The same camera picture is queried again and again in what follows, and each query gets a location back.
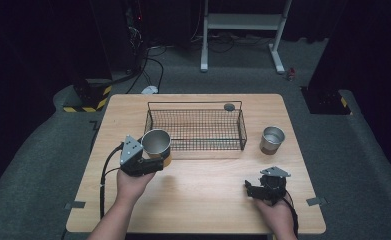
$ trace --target silver cup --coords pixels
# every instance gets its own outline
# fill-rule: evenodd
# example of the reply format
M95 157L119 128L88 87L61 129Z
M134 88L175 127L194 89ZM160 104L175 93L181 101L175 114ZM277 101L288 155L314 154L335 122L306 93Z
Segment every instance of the silver cup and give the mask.
M271 126L266 127L261 136L260 149L264 154L273 155L285 141L285 133L282 129Z
M164 167L167 167L171 160L170 135L162 129L152 129L142 137L143 150L150 158L164 158Z

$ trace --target hazard tape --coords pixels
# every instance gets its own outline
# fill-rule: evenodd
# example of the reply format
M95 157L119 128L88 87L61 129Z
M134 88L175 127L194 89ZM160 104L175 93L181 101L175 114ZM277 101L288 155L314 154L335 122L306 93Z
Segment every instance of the hazard tape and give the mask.
M102 93L101 100L96 106L65 106L63 110L65 112L98 112L101 111L107 103L108 94L111 92L111 86L105 88Z
M342 106L344 107L345 111L346 111L348 114L352 115L353 113L352 113L352 111L350 110L350 108L348 107L347 101L346 101L345 98L342 97L342 96L341 96L341 103L342 103Z

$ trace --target wooden table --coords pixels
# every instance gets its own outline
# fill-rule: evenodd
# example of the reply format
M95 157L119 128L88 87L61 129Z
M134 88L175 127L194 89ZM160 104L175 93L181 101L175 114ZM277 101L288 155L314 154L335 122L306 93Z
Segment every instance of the wooden table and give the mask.
M71 210L67 229L91 232L99 221L99 181L107 156L127 134L144 134L147 102L242 101L247 143L243 151L212 151L202 154L172 152L173 161L157 172L135 206L129 232L134 233L270 233L247 197L244 180L259 185L260 170L277 166L289 173L287 189L299 215L299 232L320 234L326 225L318 205L306 199L316 197L284 101L277 94L161 94L114 95L88 161L75 201L84 208ZM266 126L279 126L286 134L275 155L259 149ZM119 167L117 153L109 168ZM107 176L105 209L112 205L115 173Z

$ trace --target wire basket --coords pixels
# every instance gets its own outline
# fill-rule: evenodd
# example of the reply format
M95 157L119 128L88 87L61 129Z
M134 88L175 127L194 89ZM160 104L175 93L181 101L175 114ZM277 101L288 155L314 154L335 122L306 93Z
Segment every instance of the wire basket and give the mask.
M244 150L247 133L241 107L241 101L148 102L145 133L168 132L173 151Z

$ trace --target small round object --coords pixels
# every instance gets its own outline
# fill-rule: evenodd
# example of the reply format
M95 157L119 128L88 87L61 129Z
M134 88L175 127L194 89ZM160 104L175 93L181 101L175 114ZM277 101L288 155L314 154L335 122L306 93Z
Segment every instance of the small round object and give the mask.
M235 105L233 105L232 103L226 103L224 105L224 110L232 112L233 110L235 110Z

